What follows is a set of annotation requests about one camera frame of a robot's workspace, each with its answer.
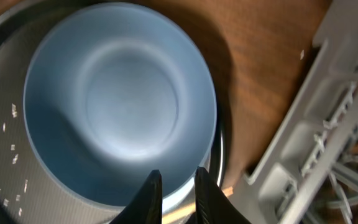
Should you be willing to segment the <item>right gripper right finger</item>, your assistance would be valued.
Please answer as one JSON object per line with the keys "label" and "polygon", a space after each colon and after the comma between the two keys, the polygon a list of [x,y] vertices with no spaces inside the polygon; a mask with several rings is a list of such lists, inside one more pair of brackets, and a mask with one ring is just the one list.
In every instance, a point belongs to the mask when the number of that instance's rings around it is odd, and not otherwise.
{"label": "right gripper right finger", "polygon": [[204,167],[196,170],[195,193],[198,224],[250,224],[234,208]]}

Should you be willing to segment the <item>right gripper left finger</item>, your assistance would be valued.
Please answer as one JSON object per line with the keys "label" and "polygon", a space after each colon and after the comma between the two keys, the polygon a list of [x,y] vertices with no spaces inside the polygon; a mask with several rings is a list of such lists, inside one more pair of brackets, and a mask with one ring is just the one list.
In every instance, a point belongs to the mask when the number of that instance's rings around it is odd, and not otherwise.
{"label": "right gripper left finger", "polygon": [[110,224],[161,224],[162,176],[152,170],[132,202]]}

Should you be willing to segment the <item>dark blue plate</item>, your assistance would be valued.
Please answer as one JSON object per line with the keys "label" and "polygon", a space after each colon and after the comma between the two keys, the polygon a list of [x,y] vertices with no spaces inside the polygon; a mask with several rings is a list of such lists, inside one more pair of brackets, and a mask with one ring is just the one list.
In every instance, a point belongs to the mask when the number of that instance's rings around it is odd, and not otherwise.
{"label": "dark blue plate", "polygon": [[38,160],[65,189],[124,207],[158,170],[167,211],[208,159],[217,102],[182,28],[147,7],[109,2],[73,13],[42,39],[25,79],[24,116]]}

